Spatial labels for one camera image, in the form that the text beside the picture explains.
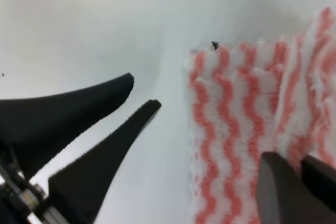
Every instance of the fabric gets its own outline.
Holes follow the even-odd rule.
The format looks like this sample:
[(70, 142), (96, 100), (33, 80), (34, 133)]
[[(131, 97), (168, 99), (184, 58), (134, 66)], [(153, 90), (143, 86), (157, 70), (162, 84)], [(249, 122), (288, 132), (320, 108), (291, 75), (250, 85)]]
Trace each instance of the fabric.
[(291, 42), (193, 51), (187, 101), (192, 138), (192, 223), (259, 223), (260, 155), (297, 170), (311, 153), (334, 166), (336, 38), (324, 9)]

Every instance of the white surface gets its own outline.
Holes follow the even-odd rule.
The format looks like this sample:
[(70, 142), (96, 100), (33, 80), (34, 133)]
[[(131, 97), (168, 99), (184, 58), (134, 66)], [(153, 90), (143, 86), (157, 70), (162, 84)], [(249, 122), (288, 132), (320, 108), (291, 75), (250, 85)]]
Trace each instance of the white surface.
[(0, 97), (83, 88), (125, 72), (127, 102), (34, 178), (94, 146), (147, 99), (163, 107), (118, 171), (96, 223), (187, 223), (188, 141), (182, 58), (211, 40), (253, 42), (302, 29), (335, 0), (0, 0)]

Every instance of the red and white striped towel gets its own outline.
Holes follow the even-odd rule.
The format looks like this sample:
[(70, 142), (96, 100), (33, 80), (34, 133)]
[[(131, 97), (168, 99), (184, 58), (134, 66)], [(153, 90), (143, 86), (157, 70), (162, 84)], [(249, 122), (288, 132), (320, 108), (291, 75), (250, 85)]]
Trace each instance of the red and white striped towel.
[(336, 158), (336, 25), (331, 9), (293, 39), (192, 52), (192, 223), (259, 223), (258, 162), (277, 151), (295, 168)]

